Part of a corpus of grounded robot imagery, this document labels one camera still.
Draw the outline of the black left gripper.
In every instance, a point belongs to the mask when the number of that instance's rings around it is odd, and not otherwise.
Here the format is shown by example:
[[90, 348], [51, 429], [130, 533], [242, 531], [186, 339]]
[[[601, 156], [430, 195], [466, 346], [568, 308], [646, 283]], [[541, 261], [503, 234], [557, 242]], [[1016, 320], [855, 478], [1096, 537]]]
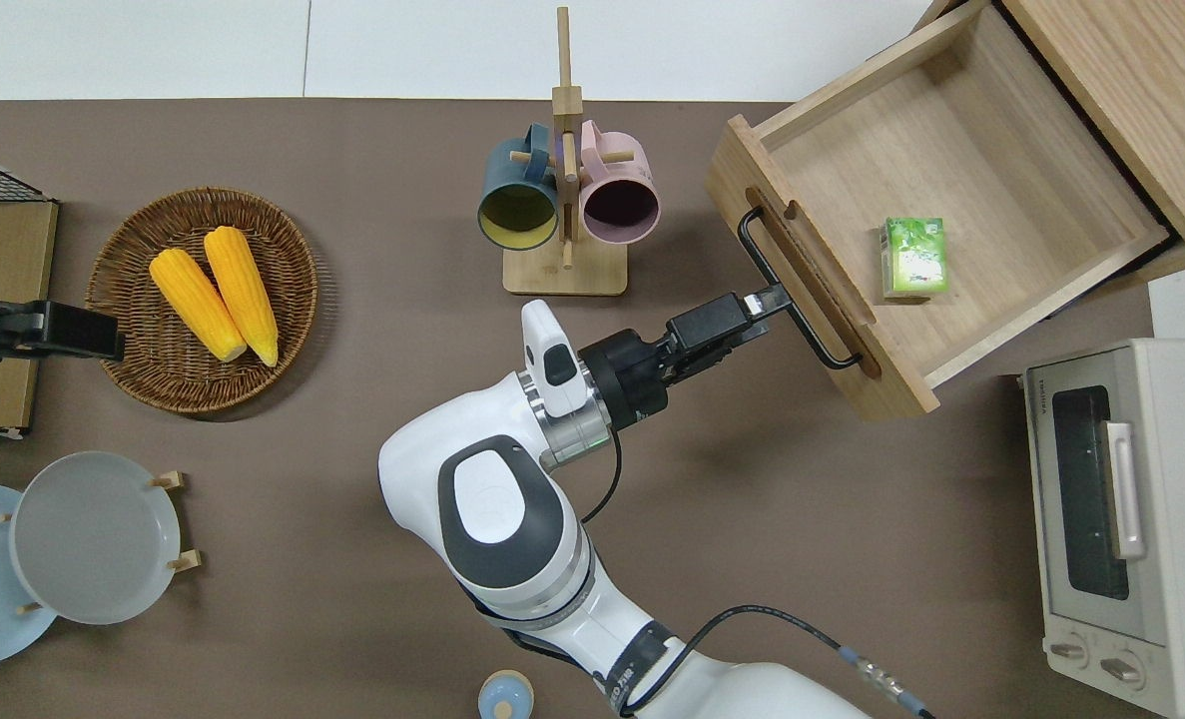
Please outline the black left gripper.
[[87, 357], [118, 362], [124, 341], [118, 320], [105, 314], [50, 300], [0, 302], [0, 360]]

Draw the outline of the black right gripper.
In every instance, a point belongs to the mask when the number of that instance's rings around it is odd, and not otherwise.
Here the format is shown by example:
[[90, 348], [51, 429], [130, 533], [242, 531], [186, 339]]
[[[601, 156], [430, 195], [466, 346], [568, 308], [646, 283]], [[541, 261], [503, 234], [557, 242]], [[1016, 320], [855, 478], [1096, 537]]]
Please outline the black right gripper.
[[670, 319], [664, 335], [646, 342], [624, 329], [579, 349], [592, 383], [621, 431], [668, 406], [668, 389], [715, 367], [734, 348], [766, 333], [766, 317], [796, 308], [780, 283], [748, 293], [747, 303], [726, 293]]

